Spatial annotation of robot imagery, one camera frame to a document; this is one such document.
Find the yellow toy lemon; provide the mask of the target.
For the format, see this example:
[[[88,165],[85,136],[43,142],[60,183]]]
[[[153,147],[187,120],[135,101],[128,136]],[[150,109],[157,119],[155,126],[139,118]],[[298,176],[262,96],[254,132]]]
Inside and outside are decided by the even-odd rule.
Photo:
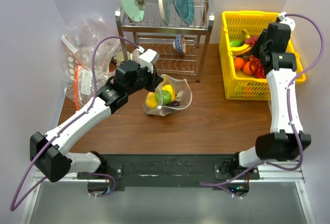
[[[155,109],[158,106],[158,101],[156,99],[156,93],[154,92],[149,92],[146,99],[145,99],[145,104],[148,108],[150,109]]]

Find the yellow toy pepper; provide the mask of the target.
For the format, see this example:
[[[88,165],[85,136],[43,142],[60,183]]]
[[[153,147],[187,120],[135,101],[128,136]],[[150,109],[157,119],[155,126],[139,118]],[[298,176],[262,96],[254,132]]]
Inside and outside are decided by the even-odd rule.
[[[168,91],[171,94],[171,101],[174,101],[175,100],[176,93],[175,93],[173,87],[170,84],[164,85],[162,87],[162,90],[166,90],[166,91]]]

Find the green toy lime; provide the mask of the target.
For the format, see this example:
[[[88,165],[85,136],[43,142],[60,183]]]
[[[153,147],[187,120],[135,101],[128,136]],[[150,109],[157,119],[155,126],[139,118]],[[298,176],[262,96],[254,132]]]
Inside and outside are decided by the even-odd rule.
[[[168,90],[161,90],[155,95],[156,101],[162,105],[168,105],[172,102],[172,95]]]

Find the purple toy eggplant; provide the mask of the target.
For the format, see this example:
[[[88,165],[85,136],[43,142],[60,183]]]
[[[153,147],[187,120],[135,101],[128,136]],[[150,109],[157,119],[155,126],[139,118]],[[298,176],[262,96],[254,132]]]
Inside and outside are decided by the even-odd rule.
[[[179,101],[172,101],[171,103],[168,104],[169,107],[178,107],[180,106]]]

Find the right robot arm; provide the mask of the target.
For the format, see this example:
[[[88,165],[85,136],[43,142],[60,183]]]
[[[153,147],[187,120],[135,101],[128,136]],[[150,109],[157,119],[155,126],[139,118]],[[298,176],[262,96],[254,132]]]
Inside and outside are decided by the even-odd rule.
[[[237,152],[228,169],[234,179],[243,178],[264,163],[282,170],[301,167],[303,151],[311,144],[300,122],[295,95],[297,62],[286,51],[291,35],[288,24],[271,22],[257,41],[259,58],[271,94],[270,133],[259,136],[255,145]]]

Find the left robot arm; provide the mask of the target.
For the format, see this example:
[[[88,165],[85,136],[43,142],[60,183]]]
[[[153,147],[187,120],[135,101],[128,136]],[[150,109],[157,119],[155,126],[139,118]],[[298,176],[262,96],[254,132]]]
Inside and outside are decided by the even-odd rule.
[[[142,89],[156,90],[163,81],[151,62],[125,61],[101,86],[96,96],[60,126],[46,134],[34,133],[30,138],[30,160],[51,182],[68,173],[88,172],[94,178],[106,175],[107,162],[97,152],[71,153],[72,146],[103,119],[128,102],[128,97]]]

